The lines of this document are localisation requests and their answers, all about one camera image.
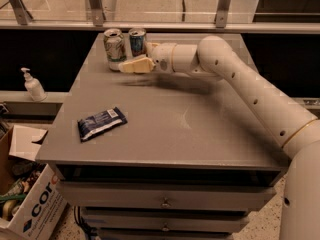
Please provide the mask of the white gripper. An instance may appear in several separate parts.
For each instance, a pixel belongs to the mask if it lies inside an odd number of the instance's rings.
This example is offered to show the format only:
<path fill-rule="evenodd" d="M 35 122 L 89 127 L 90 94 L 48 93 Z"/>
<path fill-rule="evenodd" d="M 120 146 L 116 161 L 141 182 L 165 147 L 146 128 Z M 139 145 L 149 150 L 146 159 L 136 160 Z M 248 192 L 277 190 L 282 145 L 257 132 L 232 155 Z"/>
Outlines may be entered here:
<path fill-rule="evenodd" d="M 152 55 L 152 60 L 148 57 L 135 58 L 119 64 L 122 73 L 150 73 L 155 70 L 162 73 L 173 73 L 173 51 L 174 43 L 146 43 L 146 54 Z"/>

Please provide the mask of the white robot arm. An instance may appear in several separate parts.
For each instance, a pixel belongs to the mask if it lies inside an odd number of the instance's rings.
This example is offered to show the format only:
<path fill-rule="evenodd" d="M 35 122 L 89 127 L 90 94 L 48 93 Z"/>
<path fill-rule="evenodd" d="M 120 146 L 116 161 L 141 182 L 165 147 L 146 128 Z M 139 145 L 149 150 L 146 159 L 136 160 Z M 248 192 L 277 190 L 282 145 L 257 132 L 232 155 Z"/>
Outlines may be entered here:
<path fill-rule="evenodd" d="M 226 80 L 291 159 L 279 240 L 320 240 L 320 120 L 245 64 L 222 38 L 196 45 L 148 43 L 123 73 L 184 73 Z"/>

